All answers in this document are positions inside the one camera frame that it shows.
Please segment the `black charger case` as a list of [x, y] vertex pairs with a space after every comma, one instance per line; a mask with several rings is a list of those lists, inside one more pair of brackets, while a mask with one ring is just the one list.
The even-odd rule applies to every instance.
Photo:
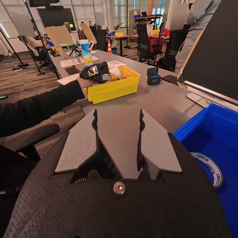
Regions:
[[158, 74], [158, 67], [148, 68], [147, 69], [147, 84], [159, 85], [161, 81], [161, 76]]

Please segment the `person's torso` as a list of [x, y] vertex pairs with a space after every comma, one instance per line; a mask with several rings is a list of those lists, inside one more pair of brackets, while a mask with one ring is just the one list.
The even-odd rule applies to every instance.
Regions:
[[0, 237], [2, 238], [11, 218], [13, 208], [18, 198], [17, 186], [23, 185], [29, 174], [40, 161], [40, 156], [35, 149], [35, 154], [22, 152], [22, 156], [4, 146], [0, 146], [0, 191], [13, 189], [13, 192], [0, 195]]

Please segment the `black wall monitor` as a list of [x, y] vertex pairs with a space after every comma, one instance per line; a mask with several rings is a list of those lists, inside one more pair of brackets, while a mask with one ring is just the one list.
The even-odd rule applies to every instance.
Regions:
[[71, 31], [76, 31], [73, 14], [70, 8], [38, 8], [44, 27], [62, 26], [68, 22]]

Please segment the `green tape roll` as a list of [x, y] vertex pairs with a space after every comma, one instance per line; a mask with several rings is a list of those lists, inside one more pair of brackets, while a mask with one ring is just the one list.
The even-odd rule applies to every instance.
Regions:
[[213, 187], [218, 188], [223, 183], [223, 174], [219, 168], [219, 166], [208, 156], [198, 153], [198, 152], [190, 152], [190, 154], [199, 161], [203, 162], [211, 171], [213, 175]]

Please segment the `white plastic bottle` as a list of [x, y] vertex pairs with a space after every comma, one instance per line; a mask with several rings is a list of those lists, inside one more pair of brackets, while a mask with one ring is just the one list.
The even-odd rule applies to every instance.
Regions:
[[118, 67], [109, 68], [109, 73], [115, 75], [117, 79], [121, 78], [121, 72]]

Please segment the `black office chair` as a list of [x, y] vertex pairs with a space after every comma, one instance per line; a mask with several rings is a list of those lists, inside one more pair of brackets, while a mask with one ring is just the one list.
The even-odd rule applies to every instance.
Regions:
[[147, 33], [147, 25], [139, 25], [137, 24], [137, 33], [138, 33], [138, 51], [137, 55], [139, 57], [139, 61], [142, 60], [147, 61], [148, 65], [155, 66], [156, 64], [156, 57], [157, 55], [161, 55], [163, 52], [160, 51], [159, 53], [149, 53], [148, 46], [148, 33]]
[[176, 55], [183, 44], [189, 30], [180, 29], [170, 31], [169, 43], [167, 44], [163, 60], [163, 69], [174, 70], [176, 66]]

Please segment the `black white tool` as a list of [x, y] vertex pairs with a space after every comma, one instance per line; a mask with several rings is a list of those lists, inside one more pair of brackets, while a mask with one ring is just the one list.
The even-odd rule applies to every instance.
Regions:
[[73, 46], [71, 48], [69, 56], [73, 56], [74, 58], [81, 56], [81, 52], [78, 50], [78, 46]]

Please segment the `small black mat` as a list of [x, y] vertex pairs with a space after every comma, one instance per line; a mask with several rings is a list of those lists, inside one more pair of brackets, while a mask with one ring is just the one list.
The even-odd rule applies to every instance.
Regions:
[[74, 66], [65, 68], [65, 71], [66, 71], [69, 75], [74, 75], [74, 74], [80, 73], [80, 71], [79, 71], [77, 68], [75, 68]]

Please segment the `wooden standing desk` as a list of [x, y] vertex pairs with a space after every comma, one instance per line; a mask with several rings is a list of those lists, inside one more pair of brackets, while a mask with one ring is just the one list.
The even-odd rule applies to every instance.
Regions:
[[152, 16], [146, 16], [146, 17], [138, 17], [138, 18], [134, 18], [136, 23], [141, 23], [141, 22], [151, 22], [152, 19], [154, 19], [156, 21], [156, 19], [161, 18], [163, 15], [159, 14], [159, 15], [152, 15]]

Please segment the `blue plastic bin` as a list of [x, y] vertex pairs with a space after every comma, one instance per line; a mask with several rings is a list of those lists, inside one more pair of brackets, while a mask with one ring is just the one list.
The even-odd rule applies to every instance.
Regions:
[[[223, 174], [223, 183], [215, 188], [235, 238], [238, 237], [238, 113], [211, 104], [191, 118], [173, 135], [189, 152], [211, 158]], [[201, 161], [213, 184], [213, 175]]]

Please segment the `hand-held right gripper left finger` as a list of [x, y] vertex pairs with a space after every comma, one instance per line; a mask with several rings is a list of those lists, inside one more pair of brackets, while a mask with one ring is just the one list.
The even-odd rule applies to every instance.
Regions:
[[97, 110], [91, 110], [69, 131], [55, 173], [86, 173], [99, 164]]

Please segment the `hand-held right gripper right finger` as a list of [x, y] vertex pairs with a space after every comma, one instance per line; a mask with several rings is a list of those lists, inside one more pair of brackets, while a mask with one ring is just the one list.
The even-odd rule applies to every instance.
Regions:
[[144, 109], [140, 110], [140, 128], [137, 148], [137, 169], [147, 171], [152, 180], [158, 180], [163, 172], [181, 174], [167, 130]]

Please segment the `large tan board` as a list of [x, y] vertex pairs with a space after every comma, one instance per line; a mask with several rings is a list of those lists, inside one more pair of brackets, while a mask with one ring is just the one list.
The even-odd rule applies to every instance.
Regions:
[[65, 25], [46, 27], [45, 32], [55, 46], [63, 44], [73, 45], [73, 40]]

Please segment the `black studio softbox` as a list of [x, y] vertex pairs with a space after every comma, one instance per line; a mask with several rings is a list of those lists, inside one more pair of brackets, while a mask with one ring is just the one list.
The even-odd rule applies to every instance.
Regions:
[[30, 7], [42, 7], [59, 3], [60, 0], [29, 0]]

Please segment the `wipes canister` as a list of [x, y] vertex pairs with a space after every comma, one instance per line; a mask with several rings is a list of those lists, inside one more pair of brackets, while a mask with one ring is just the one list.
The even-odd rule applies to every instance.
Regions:
[[90, 43], [87, 39], [79, 40], [82, 49], [83, 58], [86, 66], [93, 65]]

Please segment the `red crate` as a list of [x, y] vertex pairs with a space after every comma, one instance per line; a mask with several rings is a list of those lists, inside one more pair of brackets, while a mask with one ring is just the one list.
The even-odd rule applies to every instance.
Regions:
[[157, 37], [157, 36], [149, 36], [149, 46], [148, 52], [149, 53], [159, 53], [162, 51], [164, 37]]

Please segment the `tilted tan board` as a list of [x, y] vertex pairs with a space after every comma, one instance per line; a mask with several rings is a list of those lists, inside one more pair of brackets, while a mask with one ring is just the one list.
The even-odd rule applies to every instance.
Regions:
[[82, 31], [84, 32], [86, 38], [88, 39], [89, 42], [93, 42], [94, 44], [97, 44], [97, 40], [95, 39], [93, 32], [91, 31], [91, 28], [87, 23], [81, 23], [80, 27]]

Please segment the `person's left forearm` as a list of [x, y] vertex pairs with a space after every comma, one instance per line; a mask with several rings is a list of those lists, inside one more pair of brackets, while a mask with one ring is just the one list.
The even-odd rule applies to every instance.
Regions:
[[77, 80], [51, 91], [0, 105], [0, 137], [7, 137], [31, 128], [52, 115], [84, 99]]

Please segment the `printed paper sheet red marks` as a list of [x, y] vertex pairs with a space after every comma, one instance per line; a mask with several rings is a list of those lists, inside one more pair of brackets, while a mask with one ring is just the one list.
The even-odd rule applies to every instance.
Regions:
[[121, 66], [124, 66], [124, 65], [126, 65], [126, 64], [114, 60], [114, 61], [109, 61], [109, 62], [107, 62], [107, 65], [108, 65], [108, 68], [113, 68], [113, 67], [121, 67]]

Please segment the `black flat pad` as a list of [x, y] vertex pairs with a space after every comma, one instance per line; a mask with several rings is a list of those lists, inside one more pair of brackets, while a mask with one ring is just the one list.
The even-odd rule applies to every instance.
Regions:
[[166, 81], [166, 82], [178, 85], [178, 83], [177, 83], [177, 76], [167, 75], [167, 76], [161, 77], [161, 79], [163, 81]]

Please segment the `person's left hand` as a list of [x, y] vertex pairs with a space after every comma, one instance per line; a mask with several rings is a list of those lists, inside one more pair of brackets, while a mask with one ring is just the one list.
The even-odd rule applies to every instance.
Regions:
[[82, 79], [80, 77], [77, 78], [77, 81], [81, 88], [89, 88], [94, 84], [97, 84], [96, 82], [93, 82], [91, 79]]

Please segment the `yellow plastic bin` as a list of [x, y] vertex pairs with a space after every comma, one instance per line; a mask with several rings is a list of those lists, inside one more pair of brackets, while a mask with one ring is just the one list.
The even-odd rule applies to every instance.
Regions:
[[89, 102], [97, 104], [137, 92], [140, 74], [125, 65], [118, 68], [121, 72], [121, 78], [127, 78], [84, 88]]

